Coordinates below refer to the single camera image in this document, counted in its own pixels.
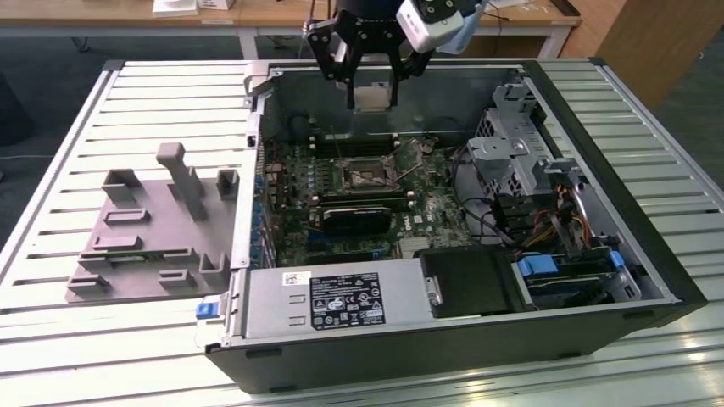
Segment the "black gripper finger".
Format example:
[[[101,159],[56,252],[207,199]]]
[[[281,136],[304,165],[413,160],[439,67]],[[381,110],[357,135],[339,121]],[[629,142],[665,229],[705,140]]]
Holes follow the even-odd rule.
[[[328,20],[313,21],[307,27],[307,42],[327,80],[335,80],[347,87],[347,107],[355,108],[355,73],[361,62],[361,45],[357,17],[340,10]],[[332,52],[332,38],[340,39],[347,48],[341,59]]]
[[[400,46],[405,40],[407,37],[399,25],[392,26],[387,31],[387,56],[389,65],[392,67],[389,93],[391,107],[397,106],[400,83],[411,76],[421,76],[433,53],[432,51],[419,53],[417,51],[412,50],[408,56],[403,59],[400,56]]]

